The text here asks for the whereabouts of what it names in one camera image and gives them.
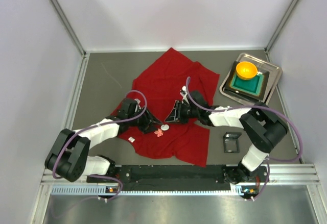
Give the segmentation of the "round iridescent brooch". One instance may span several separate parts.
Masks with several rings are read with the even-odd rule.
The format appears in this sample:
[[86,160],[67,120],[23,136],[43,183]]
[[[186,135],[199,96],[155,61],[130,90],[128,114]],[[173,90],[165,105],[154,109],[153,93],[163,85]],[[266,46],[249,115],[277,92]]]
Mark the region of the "round iridescent brooch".
[[161,125],[161,126],[160,126],[160,129],[161,129],[162,131],[167,131],[169,128],[170,128],[169,125]]

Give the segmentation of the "red garment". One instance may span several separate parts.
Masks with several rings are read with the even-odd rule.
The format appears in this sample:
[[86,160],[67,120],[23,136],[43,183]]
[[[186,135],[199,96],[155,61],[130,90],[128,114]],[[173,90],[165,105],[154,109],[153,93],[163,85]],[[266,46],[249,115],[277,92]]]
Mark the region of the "red garment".
[[[164,121],[175,101],[181,99],[180,90],[186,84],[187,77],[191,77],[189,89],[199,91],[208,104],[212,105],[219,75],[173,48],[134,79],[132,90],[142,92],[148,103],[147,108],[159,120]],[[161,137],[129,128],[119,138],[129,142],[141,156],[152,159],[174,156],[181,161],[205,167],[209,130],[197,125],[195,119],[190,119],[183,125],[171,123],[169,127],[167,131],[163,131]],[[133,137],[135,141],[130,142],[129,137]]]

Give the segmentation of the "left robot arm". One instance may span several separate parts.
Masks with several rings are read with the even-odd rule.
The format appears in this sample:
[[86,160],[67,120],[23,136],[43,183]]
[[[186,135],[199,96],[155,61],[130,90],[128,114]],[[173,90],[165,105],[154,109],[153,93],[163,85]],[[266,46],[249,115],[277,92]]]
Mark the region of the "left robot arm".
[[63,129],[59,132],[45,167],[56,179],[75,182],[82,176],[114,177],[115,162],[106,156],[90,156],[89,150],[105,140],[118,137],[129,128],[143,134],[155,132],[162,122],[137,99],[125,98],[118,109],[100,122],[80,130]]

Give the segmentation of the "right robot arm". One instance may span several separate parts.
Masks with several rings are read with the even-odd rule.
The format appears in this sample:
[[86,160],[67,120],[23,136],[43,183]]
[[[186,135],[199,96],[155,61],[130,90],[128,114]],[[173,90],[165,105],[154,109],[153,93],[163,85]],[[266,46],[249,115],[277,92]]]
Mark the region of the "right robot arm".
[[248,135],[252,143],[248,152],[236,168],[224,173],[225,180],[230,183],[253,179],[257,169],[288,133],[286,123],[268,111],[264,103],[256,103],[257,108],[231,109],[210,106],[199,91],[183,91],[182,95],[181,100],[175,101],[166,123],[185,124],[195,118],[205,126],[241,128]]

